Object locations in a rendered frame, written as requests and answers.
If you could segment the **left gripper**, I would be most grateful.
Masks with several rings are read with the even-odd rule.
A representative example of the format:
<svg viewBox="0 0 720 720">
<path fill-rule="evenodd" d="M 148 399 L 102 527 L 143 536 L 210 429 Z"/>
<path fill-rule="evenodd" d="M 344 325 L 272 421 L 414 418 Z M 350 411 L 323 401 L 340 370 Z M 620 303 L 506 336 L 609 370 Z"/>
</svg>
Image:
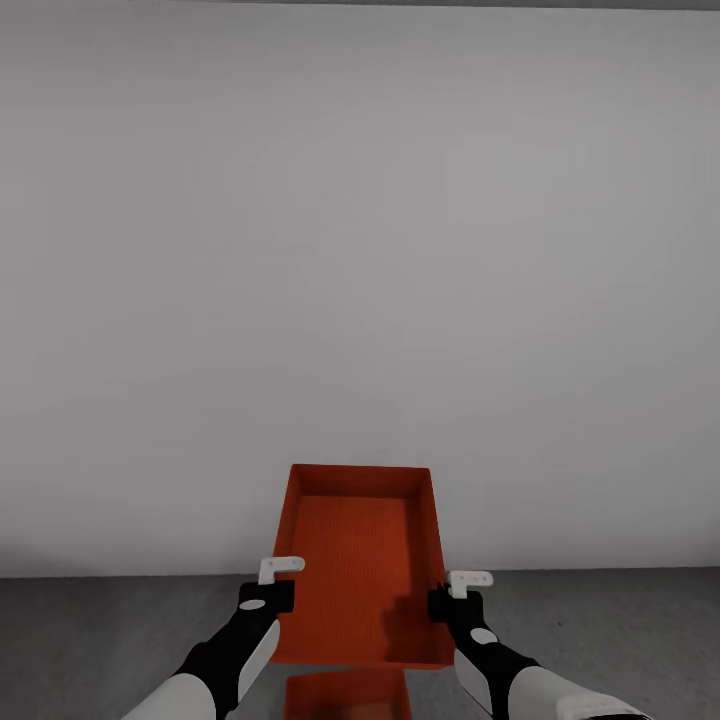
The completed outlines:
<svg viewBox="0 0 720 720">
<path fill-rule="evenodd" d="M 294 609 L 295 581 L 281 580 L 270 585 L 259 585 L 255 582 L 243 583 L 240 586 L 239 602 L 241 605 L 247 597 L 267 593 L 275 600 L 277 613 L 289 613 Z"/>
</svg>

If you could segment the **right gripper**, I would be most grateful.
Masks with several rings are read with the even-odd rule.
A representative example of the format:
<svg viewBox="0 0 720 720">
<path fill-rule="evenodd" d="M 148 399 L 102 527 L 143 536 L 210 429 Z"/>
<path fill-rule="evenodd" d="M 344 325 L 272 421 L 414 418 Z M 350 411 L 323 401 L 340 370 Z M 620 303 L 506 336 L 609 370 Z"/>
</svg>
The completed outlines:
<svg viewBox="0 0 720 720">
<path fill-rule="evenodd" d="M 447 627 L 452 630 L 452 618 L 460 612 L 472 612 L 484 620 L 483 596 L 480 591 L 467 591 L 467 599 L 453 599 L 446 587 L 428 592 L 428 616 L 431 623 L 447 623 Z"/>
</svg>

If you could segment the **storage box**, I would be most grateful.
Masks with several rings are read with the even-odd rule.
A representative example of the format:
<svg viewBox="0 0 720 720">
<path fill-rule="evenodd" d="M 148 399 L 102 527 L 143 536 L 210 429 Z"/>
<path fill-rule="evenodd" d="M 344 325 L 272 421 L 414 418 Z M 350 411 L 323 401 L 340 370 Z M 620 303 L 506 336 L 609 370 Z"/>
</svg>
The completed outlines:
<svg viewBox="0 0 720 720">
<path fill-rule="evenodd" d="M 283 720 L 294 714 L 317 716 L 318 712 L 352 711 L 354 708 L 397 705 L 399 720 L 412 720 L 404 671 L 359 667 L 343 671 L 287 677 Z"/>
<path fill-rule="evenodd" d="M 273 557 L 302 557 L 270 662 L 439 670 L 454 664 L 428 592 L 448 584 L 430 468 L 292 464 Z"/>
</svg>

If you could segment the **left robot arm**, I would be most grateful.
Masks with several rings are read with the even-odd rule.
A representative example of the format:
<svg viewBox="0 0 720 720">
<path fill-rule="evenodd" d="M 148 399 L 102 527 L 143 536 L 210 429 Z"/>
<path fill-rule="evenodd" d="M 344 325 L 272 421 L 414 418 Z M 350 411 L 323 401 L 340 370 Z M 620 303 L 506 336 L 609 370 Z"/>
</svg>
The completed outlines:
<svg viewBox="0 0 720 720">
<path fill-rule="evenodd" d="M 277 613 L 294 609 L 295 581 L 275 581 L 275 574 L 304 568 L 302 557 L 261 559 L 258 583 L 240 586 L 230 623 L 208 642 L 196 644 L 174 675 L 120 720 L 224 720 L 276 650 Z"/>
</svg>

